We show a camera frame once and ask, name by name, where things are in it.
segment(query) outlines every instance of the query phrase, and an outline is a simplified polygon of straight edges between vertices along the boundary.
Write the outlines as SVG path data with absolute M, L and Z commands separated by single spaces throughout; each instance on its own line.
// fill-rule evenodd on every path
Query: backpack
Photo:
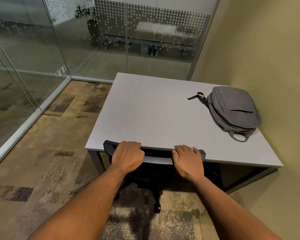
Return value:
M 206 98 L 202 92 L 188 98 L 198 98 L 210 111 L 215 123 L 236 141 L 246 142 L 261 125 L 261 116 L 249 94 L 239 88 L 218 86 Z M 238 140 L 234 134 L 243 135 Z

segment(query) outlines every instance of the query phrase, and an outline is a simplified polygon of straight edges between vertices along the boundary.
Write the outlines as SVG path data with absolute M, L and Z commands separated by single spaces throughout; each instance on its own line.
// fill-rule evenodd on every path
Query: office chair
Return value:
M 118 142 L 108 140 L 103 143 L 104 151 L 108 154 L 110 163 L 112 162 L 112 156 L 118 145 Z M 146 146 L 142 146 L 140 149 L 144 151 L 143 163 L 136 170 L 128 173 L 124 177 L 123 183 L 117 191 L 114 200 L 119 199 L 120 192 L 122 190 L 127 188 L 130 184 L 136 183 L 138 188 L 148 189 L 152 192 L 155 200 L 153 211 L 158 214 L 161 211 L 159 201 L 160 191 L 167 186 L 173 175 L 176 173 L 176 169 L 172 161 L 172 149 Z M 204 150 L 199 151 L 203 161 L 205 159 L 205 152 Z M 213 172 L 208 173 L 208 175 L 209 174 L 216 178 L 216 175 L 219 174 L 219 172 L 218 170 L 214 170 Z

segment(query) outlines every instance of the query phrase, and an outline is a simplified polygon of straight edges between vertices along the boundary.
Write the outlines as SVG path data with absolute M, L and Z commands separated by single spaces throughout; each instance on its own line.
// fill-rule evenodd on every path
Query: patterned carpet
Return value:
M 0 163 L 0 239 L 26 239 L 98 177 L 84 146 L 110 88 L 71 81 Z M 129 186 L 101 239 L 218 239 L 200 199 L 185 189 L 164 190 L 154 214 L 152 194 Z

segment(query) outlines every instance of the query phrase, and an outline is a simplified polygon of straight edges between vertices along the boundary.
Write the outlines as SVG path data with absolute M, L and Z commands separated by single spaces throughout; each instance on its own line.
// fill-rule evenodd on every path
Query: chair caster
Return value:
M 161 205 L 160 204 L 154 204 L 153 212 L 156 213 L 156 214 L 159 214 L 160 211 L 161 211 Z

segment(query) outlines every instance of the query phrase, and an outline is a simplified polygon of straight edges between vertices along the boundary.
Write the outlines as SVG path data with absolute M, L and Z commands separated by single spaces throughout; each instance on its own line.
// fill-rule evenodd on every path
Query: beige wall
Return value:
M 193 81 L 249 92 L 284 167 L 233 198 L 283 239 L 300 239 L 300 0 L 221 0 Z

